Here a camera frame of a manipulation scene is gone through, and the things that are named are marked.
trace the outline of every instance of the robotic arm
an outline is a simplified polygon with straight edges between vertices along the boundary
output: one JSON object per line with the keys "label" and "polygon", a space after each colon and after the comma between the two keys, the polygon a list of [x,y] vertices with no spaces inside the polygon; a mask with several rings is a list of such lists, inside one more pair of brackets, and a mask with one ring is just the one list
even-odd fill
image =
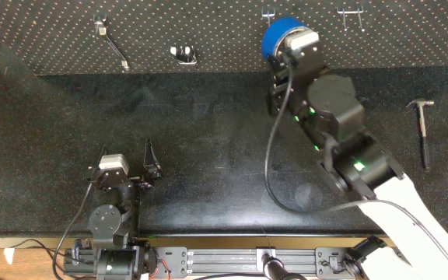
{"label": "robotic arm", "polygon": [[[273,72],[270,113],[278,113],[287,102],[314,148],[324,153],[319,170],[327,184],[353,201],[367,201],[359,204],[362,212],[385,231],[410,264],[383,244],[367,240],[347,253],[345,267],[352,275],[371,279],[395,274],[448,279],[447,232],[396,159],[365,128],[364,110],[351,79],[333,75],[324,65],[317,33],[296,19],[283,18],[266,31],[262,51]],[[389,263],[395,264],[390,271]]]}

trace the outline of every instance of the hammer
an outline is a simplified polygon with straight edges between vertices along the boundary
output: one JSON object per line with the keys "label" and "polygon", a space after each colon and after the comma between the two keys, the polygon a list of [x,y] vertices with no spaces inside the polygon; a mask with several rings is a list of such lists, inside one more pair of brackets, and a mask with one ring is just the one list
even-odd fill
{"label": "hammer", "polygon": [[419,109],[419,127],[421,128],[421,151],[422,151],[423,167],[425,168],[425,171],[429,171],[430,170],[429,149],[428,149],[428,142],[426,141],[426,126],[425,126],[425,115],[423,114],[423,107],[432,106],[435,104],[435,101],[420,98],[412,100],[406,107],[410,107],[412,104],[416,104],[416,107]]}

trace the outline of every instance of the green led light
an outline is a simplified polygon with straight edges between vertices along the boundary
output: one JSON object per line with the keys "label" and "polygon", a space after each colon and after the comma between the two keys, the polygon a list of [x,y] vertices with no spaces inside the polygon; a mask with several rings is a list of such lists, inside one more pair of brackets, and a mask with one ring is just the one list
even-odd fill
{"label": "green led light", "polygon": [[354,167],[357,169],[357,171],[361,171],[364,169],[364,167],[366,167],[364,164],[357,162],[354,164]]}

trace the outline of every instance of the white tape piece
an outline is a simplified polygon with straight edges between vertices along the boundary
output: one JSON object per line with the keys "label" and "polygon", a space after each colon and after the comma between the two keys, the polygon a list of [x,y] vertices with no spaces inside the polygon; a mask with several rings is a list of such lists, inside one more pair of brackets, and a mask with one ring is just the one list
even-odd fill
{"label": "white tape piece", "polygon": [[15,253],[15,248],[5,248],[3,254],[5,255],[6,262],[8,264],[13,264],[13,254]]}

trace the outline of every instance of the perforated board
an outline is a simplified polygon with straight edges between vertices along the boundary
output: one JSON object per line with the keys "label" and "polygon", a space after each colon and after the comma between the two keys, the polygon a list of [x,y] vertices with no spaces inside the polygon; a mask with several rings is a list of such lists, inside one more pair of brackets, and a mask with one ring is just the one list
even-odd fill
{"label": "perforated board", "polygon": [[[261,10],[293,16],[319,32],[332,68],[448,65],[448,0],[0,0],[0,41],[38,75],[120,73],[121,63],[94,37],[94,15],[133,73],[264,71]],[[347,15],[337,8],[364,9]],[[192,45],[197,66],[178,65],[171,46]]]}

